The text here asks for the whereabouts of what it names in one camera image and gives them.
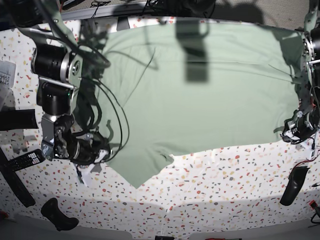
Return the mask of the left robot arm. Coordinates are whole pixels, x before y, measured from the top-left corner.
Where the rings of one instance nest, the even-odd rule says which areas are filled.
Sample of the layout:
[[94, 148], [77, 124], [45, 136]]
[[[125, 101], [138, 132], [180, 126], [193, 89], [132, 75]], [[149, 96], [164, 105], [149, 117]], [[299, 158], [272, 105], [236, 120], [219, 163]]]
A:
[[296, 110], [285, 122], [282, 139], [292, 145], [301, 145], [308, 153], [307, 163], [317, 157], [316, 139], [320, 135], [320, 2], [311, 0], [304, 18], [300, 70], [308, 81], [308, 95], [302, 98], [307, 106]]

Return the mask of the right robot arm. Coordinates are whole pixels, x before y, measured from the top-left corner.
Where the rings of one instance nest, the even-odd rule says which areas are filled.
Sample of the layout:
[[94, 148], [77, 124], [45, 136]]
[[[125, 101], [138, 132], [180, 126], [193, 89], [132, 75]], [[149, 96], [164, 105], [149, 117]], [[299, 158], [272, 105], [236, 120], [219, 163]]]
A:
[[111, 151], [92, 124], [81, 132], [72, 132], [73, 112], [80, 93], [83, 62], [99, 67], [108, 67], [110, 62], [98, 61], [80, 49], [54, 1], [6, 0], [4, 6], [21, 33], [35, 43], [31, 70], [38, 76], [36, 102], [44, 112], [42, 154], [47, 160], [71, 161], [79, 182], [89, 186], [95, 164]]

